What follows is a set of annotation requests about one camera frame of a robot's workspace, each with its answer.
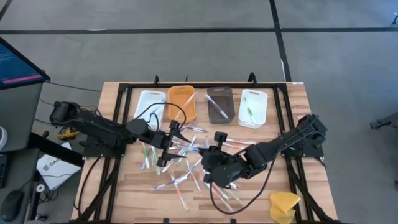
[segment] computer monitor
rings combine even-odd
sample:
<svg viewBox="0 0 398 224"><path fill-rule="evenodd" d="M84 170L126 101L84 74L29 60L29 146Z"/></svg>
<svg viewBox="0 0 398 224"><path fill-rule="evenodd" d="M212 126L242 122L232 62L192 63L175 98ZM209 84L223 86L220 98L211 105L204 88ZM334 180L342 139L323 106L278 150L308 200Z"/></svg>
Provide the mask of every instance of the computer monitor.
<svg viewBox="0 0 398 224"><path fill-rule="evenodd" d="M0 90L50 80L45 72L0 37Z"/></svg>

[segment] white paper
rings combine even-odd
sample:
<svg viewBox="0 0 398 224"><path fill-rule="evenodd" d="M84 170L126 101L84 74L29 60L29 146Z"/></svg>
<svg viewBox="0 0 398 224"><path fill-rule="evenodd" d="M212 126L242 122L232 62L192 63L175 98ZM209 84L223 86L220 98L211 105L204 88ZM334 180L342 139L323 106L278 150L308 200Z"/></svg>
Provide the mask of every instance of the white paper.
<svg viewBox="0 0 398 224"><path fill-rule="evenodd" d="M63 143L62 146L71 150L69 142ZM64 174L74 174L80 170L80 167L69 164L67 162L49 156L47 154L44 154L44 156L37 161L36 169L38 170L38 172L40 172L40 175L43 176L43 179L47 184L47 186L49 187L49 189L55 190L57 187L63 184L67 179L69 179L69 177L71 177L71 175L64 175ZM46 175L51 175L58 178L46 177Z"/></svg>

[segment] wooden table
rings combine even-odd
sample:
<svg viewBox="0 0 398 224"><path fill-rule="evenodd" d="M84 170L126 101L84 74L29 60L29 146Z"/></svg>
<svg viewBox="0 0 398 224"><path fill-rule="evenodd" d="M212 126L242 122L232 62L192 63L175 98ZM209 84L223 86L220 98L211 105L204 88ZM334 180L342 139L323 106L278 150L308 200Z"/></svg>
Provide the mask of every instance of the wooden table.
<svg viewBox="0 0 398 224"><path fill-rule="evenodd" d="M99 110L105 118L112 119L114 106L116 103L118 82L106 82L103 87L101 99L99 101ZM302 83L287 83L289 91L290 104L295 124L297 121L306 114L310 114L310 106L308 103L307 94L305 92L304 84ZM145 89L133 89L128 120L134 116L137 106L139 95ZM151 88L146 90L163 91L167 93L167 88ZM228 133L228 137L236 139L250 139L256 142L270 141L277 137L280 133L277 112L275 107L274 94L272 89L264 88L258 89L268 94L267 118L265 125L259 129L244 128L238 126L238 111L241 92L243 89L233 89L234 106L236 111L235 119L230 124L210 124L208 117L207 102L204 95L206 89L196 88L197 91L195 103L197 110L197 126L207 128L207 133L191 133L183 132L184 136L191 139L194 134L197 135L197 143L204 143L205 139L209 139L210 143L214 143L213 136L215 131L224 131ZM286 130L289 130L287 116L285 111L285 104L282 94L279 94L282 111L284 114L284 121ZM161 128L168 129L170 119L167 117L167 110L164 112L163 123ZM238 149L224 147L223 150L227 152L236 152ZM188 159L193 164L199 159L198 154L189 153ZM83 173L81 175L80 187L83 180L95 159L88 159L85 162ZM86 208L94 196L98 192L100 184L101 172L103 170L103 161L101 159L91 175L88 178L85 190L83 192L82 208ZM143 149L142 144L137 142L129 145L126 149L126 155L121 160L120 172L118 177L118 186L116 197L114 201L114 210L112 216L113 223L160 223L163 218L169 218L172 223L228 223L230 219L235 218L238 223L273 223L274 220L269 215L271 203L269 196L273 192L290 192L289 180L287 177L286 164L283 157L278 157L275 162L274 170L272 171L269 183L262 193L262 195L245 211L236 215L223 215L215 210L210 201L208 188L200 180L199 171L195 171L195 177L200 181L200 187L203 192L201 197L195 187L193 180L188 180L179 185L182 192L184 201L188 204L190 211L186 212L183 209L176 189L174 186L168 186L164 189L153 191L151 188L156 185L164 184L171 180L170 174L167 172L161 176L156 175L155 168L151 167L150 170L140 170L140 164L143 162ZM319 161L313 158L303 158L305 168L305 175L307 177L308 189L314 199L318 202L319 206L324 209L326 214L332 218L337 218L335 206L330 192L328 178L326 176L325 168ZM182 164L179 168L174 169L174 175L180 176L186 171L186 164ZM264 183L268 169L253 177L250 180L240 179L237 181L241 190L236 191L235 194L244 202L249 202L255 196ZM106 207L108 205L108 195L105 195L103 200L103 208L101 218L105 217ZM216 203L223 210L227 210L220 200L216 199ZM234 209L240 208L240 204L235 201L230 201ZM306 214L303 206L303 200L300 202L302 208L303 219L306 219ZM72 218L77 217L77 211L74 210Z"/></svg>

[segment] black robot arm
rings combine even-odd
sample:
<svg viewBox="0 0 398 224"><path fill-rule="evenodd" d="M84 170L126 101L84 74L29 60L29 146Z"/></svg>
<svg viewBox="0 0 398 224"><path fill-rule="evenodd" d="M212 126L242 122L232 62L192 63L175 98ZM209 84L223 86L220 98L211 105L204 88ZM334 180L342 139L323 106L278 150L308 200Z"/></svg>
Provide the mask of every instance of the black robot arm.
<svg viewBox="0 0 398 224"><path fill-rule="evenodd" d="M250 145L233 155L221 150L227 134L217 132L215 141L218 141L218 145L200 150L203 156L201 163L207 172L204 181L226 187L238 178L250 179L264 171L267 163L283 150L318 148L325 140L326 131L327 128L318 120L317 115L307 115L293 130L281 134L270 142Z"/></svg>
<svg viewBox="0 0 398 224"><path fill-rule="evenodd" d="M189 142L181 135L180 124L176 121L170 122L169 133L161 130L152 131L144 119L133 119L127 124L119 124L102 117L101 114L98 114L98 110L95 112L86 110L77 103L71 102L55 102L50 121L54 126L77 129L89 137L95 138L97 157L104 155L121 157L124 154L125 145L132 144L138 139L163 150L157 163L162 167L173 158L183 157L168 153L174 136Z"/></svg>

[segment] white box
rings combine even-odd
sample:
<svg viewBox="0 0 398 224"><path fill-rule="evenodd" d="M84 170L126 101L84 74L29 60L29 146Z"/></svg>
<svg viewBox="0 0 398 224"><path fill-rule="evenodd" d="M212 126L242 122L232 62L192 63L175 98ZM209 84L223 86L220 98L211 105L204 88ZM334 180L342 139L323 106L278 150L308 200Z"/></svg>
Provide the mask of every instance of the white box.
<svg viewBox="0 0 398 224"><path fill-rule="evenodd" d="M243 99L246 98L247 104L250 107L255 122L252 121L248 108L246 107ZM241 104L239 106L239 119L240 126L248 128L260 128L266 123L267 118L267 93L256 90L243 90L241 96Z"/></svg>
<svg viewBox="0 0 398 224"><path fill-rule="evenodd" d="M136 118L138 115L140 115L148 106L150 106L153 103L160 103L160 102L165 102L166 101L166 94L163 92L159 91L149 91L149 90L144 90L139 96L138 99L138 104L137 104L137 109L136 112L134 113L134 118ZM159 128L162 125L162 120L163 120L163 112L164 112L164 105L154 105L151 108L149 108L141 117L145 121L150 122L148 125L152 130L156 130L157 123L156 123L156 118L155 116L152 115L150 118L150 114L155 112L157 118L159 119Z"/></svg>

